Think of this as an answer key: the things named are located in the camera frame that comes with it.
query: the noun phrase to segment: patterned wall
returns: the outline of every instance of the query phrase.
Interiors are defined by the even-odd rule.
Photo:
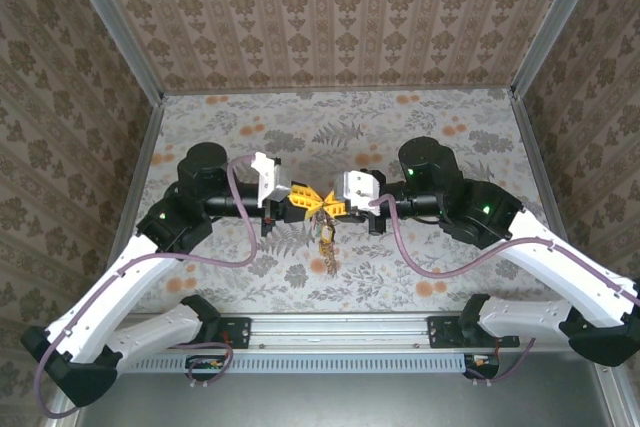
[[[640,276],[640,0],[580,0],[525,104],[572,242]]]
[[[169,93],[509,84],[552,0],[116,0]]]
[[[150,107],[89,0],[0,0],[0,425],[29,426],[26,324],[111,247]]]

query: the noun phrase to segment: gray floor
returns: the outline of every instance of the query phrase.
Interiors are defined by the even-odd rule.
[[[458,374],[229,375],[190,388],[181,375],[121,377],[84,409],[90,427],[609,426],[591,364],[535,354],[503,383]]]

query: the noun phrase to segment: floral tablecloth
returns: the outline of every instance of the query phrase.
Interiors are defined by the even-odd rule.
[[[198,142],[223,145],[229,158],[255,151],[277,155],[295,180],[327,194],[336,174],[345,170],[377,168],[389,182],[400,180],[398,148],[427,135],[454,150],[465,176],[504,186],[544,219],[504,90],[180,96],[164,102],[138,218],[176,179],[179,160]],[[240,178],[256,176],[247,167]],[[449,270],[478,255],[475,247],[452,240],[434,226],[407,220],[402,233],[411,254],[428,269]],[[223,219],[194,253],[239,260],[248,251],[241,222]],[[366,225],[339,224],[335,252],[338,272],[331,276],[310,222],[279,224],[260,239],[251,266],[231,270],[184,262],[146,293],[137,311],[164,311],[193,293],[222,312],[236,313],[456,310],[478,292],[555,298],[504,260],[452,280],[424,279],[404,264],[391,233],[372,240]]]

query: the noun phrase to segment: table surface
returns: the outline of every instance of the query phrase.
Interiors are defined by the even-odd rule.
[[[223,145],[229,158],[255,151],[277,155],[296,181],[327,194],[345,170],[375,168],[389,182],[401,180],[397,151],[421,135],[450,146],[465,176],[504,186],[544,219],[505,90],[180,96],[164,102],[138,219],[162,197],[176,179],[178,162],[198,142]],[[248,167],[239,177],[257,178]],[[227,313],[459,310],[479,292],[555,298],[504,260],[455,279],[428,281],[405,265],[391,233],[372,238],[366,230],[365,225],[337,226],[338,272],[331,276],[310,222],[279,224],[260,239],[250,267],[182,263],[145,294],[136,311],[165,311],[193,293]],[[407,220],[402,235],[414,259],[427,269],[450,270],[478,255],[475,247],[453,241],[434,226]],[[240,260],[248,252],[247,232],[236,219],[216,223],[213,235],[194,251],[227,260]]]
[[[505,363],[514,356],[504,354]],[[474,386],[461,374],[229,374],[190,388],[179,374],[129,374],[79,427],[607,427],[592,364],[532,354],[508,380]]]

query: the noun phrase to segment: metal corner post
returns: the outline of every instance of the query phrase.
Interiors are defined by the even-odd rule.
[[[129,29],[125,16],[122,15],[113,0],[91,0],[91,4],[118,46],[118,50],[127,61],[131,72],[152,107],[157,107],[162,99],[162,83]]]
[[[156,140],[158,139],[160,128],[162,127],[163,115],[164,104],[158,105],[151,112],[151,117],[147,124],[147,132],[145,133],[142,146],[140,147],[138,162],[136,163],[136,168],[133,171],[133,176],[131,177],[129,193],[127,194],[127,200],[125,201],[122,209],[120,223],[118,224],[118,229],[116,230],[116,235],[113,239],[107,265],[111,265],[115,262],[116,258],[125,248],[131,234],[133,233],[138,206],[140,205],[140,199],[142,199],[149,166],[151,165],[151,158],[153,157],[153,150],[155,149]]]
[[[524,149],[529,157],[529,163],[531,164],[531,171],[533,172],[533,178],[538,186],[538,192],[540,193],[540,201],[542,207],[547,216],[549,227],[551,230],[560,236],[563,240],[567,240],[567,232],[565,231],[562,223],[562,217],[560,216],[560,210],[558,204],[553,195],[551,189],[551,182],[547,175],[540,149],[536,141],[535,134],[533,133],[533,127],[529,121],[529,115],[524,106],[522,99],[516,97],[509,92],[509,99],[511,101],[511,108],[516,118],[516,123],[520,129],[520,135],[522,136],[522,143]]]
[[[524,97],[577,3],[578,0],[553,0],[511,83],[516,97]]]

